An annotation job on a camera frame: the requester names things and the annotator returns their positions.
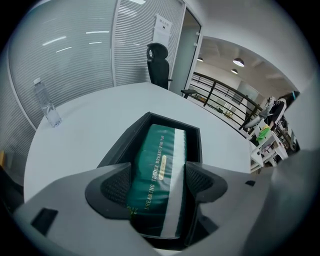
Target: clothing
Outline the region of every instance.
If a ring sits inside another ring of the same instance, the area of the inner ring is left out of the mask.
[[[277,128],[277,125],[279,124],[280,119],[283,117],[286,108],[287,103],[284,98],[280,98],[279,100],[274,102],[274,105],[270,110],[271,115],[269,115],[267,119],[264,120],[267,125],[270,125],[272,121],[274,122],[271,131]]]

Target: plastic bottle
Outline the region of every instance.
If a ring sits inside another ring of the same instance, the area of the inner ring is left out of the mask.
[[[41,82],[40,77],[33,81],[34,92],[39,101],[40,107],[52,127],[57,127],[61,124],[61,118],[52,103],[47,88],[44,82]]]

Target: office chair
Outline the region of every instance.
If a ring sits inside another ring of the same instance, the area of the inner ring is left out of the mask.
[[[166,60],[168,57],[168,49],[161,43],[154,42],[147,45],[146,50],[147,64],[151,83],[160,86],[166,90],[169,88],[169,63]],[[187,99],[190,94],[196,94],[196,90],[183,89],[181,92],[184,98]]]

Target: door frame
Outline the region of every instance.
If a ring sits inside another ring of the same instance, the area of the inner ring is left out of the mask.
[[[180,30],[179,30],[178,40],[177,40],[177,43],[176,43],[176,48],[175,48],[174,57],[173,57],[172,69],[171,69],[171,73],[170,73],[169,78],[170,79],[172,78],[173,71],[174,71],[174,68],[175,68],[176,58],[177,58],[177,53],[178,53],[178,47],[179,47],[179,43],[180,43],[180,36],[181,36],[181,32],[182,32],[182,27],[183,27],[186,11],[188,10],[191,13],[191,15],[194,17],[194,19],[200,25],[200,32],[199,32],[200,35],[198,37],[197,46],[195,47],[193,60],[192,60],[191,67],[190,67],[190,70],[189,70],[189,75],[188,75],[188,78],[187,78],[185,86],[184,86],[184,89],[189,89],[190,82],[191,82],[191,79],[192,79],[192,75],[193,75],[194,70],[196,68],[197,59],[198,59],[198,55],[199,55],[199,52],[200,52],[202,40],[203,40],[203,37],[204,37],[203,33],[202,33],[204,24],[201,21],[201,19],[196,15],[196,12],[192,9],[192,7],[185,0],[180,0],[180,1],[184,3],[184,9],[183,9],[182,20],[181,20],[181,23],[180,23],[181,26],[180,26]]]

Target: gold label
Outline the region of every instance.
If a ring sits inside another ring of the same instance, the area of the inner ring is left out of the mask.
[[[163,155],[161,160],[160,171],[159,171],[159,181],[162,181],[165,177],[166,162],[167,162],[167,156]]]

